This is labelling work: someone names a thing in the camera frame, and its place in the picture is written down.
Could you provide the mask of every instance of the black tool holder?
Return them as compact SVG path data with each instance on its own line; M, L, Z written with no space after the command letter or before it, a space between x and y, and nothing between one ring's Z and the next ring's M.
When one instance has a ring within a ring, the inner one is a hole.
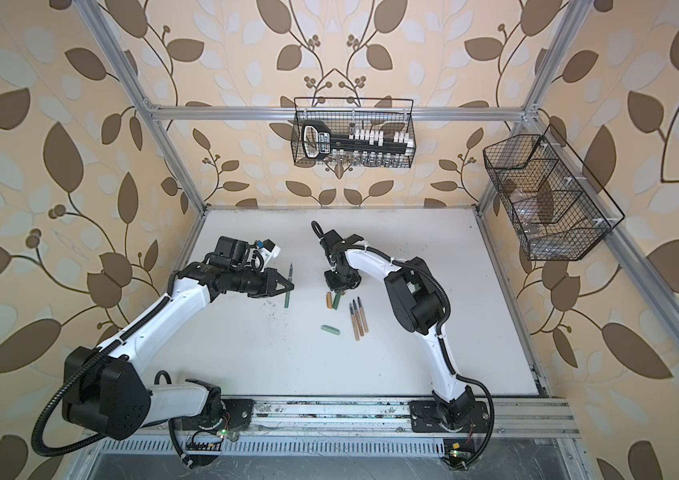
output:
M413 107L403 98L297 97L294 164L411 168L417 148Z
M529 260L581 260L625 217L574 149L582 171L565 165L557 153L562 138L548 127L542 135L515 135L484 149L488 176ZM603 211L585 183L618 214Z

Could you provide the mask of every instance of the white table surface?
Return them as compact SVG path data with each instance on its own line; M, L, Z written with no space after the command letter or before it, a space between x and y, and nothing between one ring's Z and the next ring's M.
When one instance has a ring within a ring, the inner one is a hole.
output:
M294 263L289 307L285 295L220 295L158 352L145 378L167 370L175 379L218 385L225 395L428 395L418 334L398 324L382 282L362 273L338 310L326 308L328 264L311 220L325 232L363 236L388 255L424 259L449 294L444 331L455 368L493 395L537 394L474 214L463 209L212 210L191 261L213 251L220 236L269 238L281 254L268 266L287 276ZM356 296L369 323L359 342L348 307ZM341 335L321 330L324 324Z

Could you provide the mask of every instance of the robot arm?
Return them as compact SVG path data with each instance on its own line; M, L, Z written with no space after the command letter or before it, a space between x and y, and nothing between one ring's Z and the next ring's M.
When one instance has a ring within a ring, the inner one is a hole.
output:
M470 410L476 407L469 387L473 384L486 393L493 424L494 407L488 389L477 380L460 376L451 364L453 356L441 329L451 312L449 298L425 261L418 257L396 260L380 250L358 244L363 240L361 236L354 234L343 239L334 230L324 234L317 222L312 222L312 229L332 267L324 273L329 289L334 292L354 289L361 283L359 270L384 282L396 320L407 331L415 332L423 347L436 403L435 421L450 431L465 427Z
M38 417L33 450L41 456L64 455L105 436L122 440L142 426L185 416L202 416L201 425L213 428L224 410L219 387L196 379L146 387L140 375L171 336L220 294L232 290L263 298L293 290L277 270L266 268L279 251L270 240L250 246L220 237L203 262L172 274L166 293L125 329L94 349L75 349L65 360L63 386ZM60 402L65 420L97 434L65 447L46 446L46 422Z

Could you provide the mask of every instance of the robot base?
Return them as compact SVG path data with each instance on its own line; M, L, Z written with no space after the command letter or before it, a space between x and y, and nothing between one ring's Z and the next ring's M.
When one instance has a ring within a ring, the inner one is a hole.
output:
M411 416L411 430L416 433L442 433L448 432L438 421L435 413L435 400L414 400L409 402L409 415ZM483 402L476 402L467 416L469 418L465 427L457 432L486 433L488 431L488 410Z

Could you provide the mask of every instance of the floral wallpaper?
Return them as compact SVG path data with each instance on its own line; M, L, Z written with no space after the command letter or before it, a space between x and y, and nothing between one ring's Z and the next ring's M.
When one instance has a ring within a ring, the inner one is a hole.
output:
M411 168L294 164L291 124L176 120L171 138L211 207L455 206L478 203L488 175L481 150L507 137L502 122L415 124ZM166 178L164 190L173 183Z
M594 168L679 296L679 0L606 4L587 17L541 117Z
M61 470L28 444L64 359L157 298L196 218L69 6L0 0L0 480Z
M155 104L391 95L431 107L519 107L567 2L100 4Z
M679 0L596 0L540 112L679 295ZM594 466L605 480L679 478L679 351L608 248L530 262L497 200L487 217Z

